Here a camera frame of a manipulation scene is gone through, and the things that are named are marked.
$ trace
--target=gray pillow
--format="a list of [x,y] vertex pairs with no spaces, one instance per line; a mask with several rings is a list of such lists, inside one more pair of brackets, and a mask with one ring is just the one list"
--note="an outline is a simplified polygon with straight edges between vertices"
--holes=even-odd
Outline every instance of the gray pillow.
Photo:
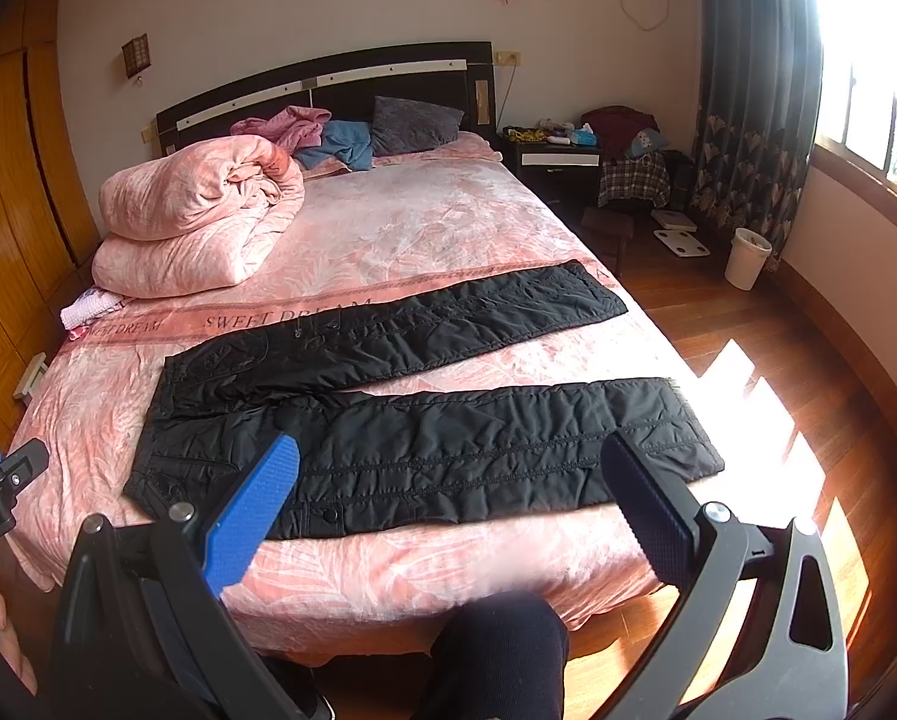
[[401,98],[375,98],[371,153],[376,157],[430,151],[458,140],[464,112]]

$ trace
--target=pillow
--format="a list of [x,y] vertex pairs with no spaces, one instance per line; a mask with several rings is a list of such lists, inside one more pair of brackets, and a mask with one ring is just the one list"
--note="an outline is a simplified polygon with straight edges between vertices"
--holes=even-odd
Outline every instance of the pillow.
[[629,147],[629,156],[637,159],[649,154],[652,151],[658,151],[660,148],[671,146],[668,138],[658,132],[656,129],[643,129],[632,138],[632,146]]
[[375,98],[371,152],[376,157],[428,151],[458,138],[464,112],[401,98]]

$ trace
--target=baseboard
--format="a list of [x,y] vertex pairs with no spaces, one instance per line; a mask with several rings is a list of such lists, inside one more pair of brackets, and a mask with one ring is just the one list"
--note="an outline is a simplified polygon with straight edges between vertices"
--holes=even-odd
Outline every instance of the baseboard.
[[897,436],[897,386],[878,358],[831,303],[786,261],[781,261],[773,279],[845,358]]

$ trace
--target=pant leg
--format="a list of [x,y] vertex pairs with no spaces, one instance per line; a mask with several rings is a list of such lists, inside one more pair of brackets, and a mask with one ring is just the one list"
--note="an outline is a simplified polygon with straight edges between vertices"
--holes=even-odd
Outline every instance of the pant leg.
[[532,593],[465,605],[435,641],[432,659],[413,720],[562,720],[568,632]]

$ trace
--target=electrical outlet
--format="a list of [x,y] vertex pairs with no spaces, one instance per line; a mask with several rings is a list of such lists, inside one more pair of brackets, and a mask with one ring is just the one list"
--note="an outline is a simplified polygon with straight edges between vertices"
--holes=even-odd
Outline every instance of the electrical outlet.
[[521,52],[495,52],[495,64],[518,67],[521,64]]

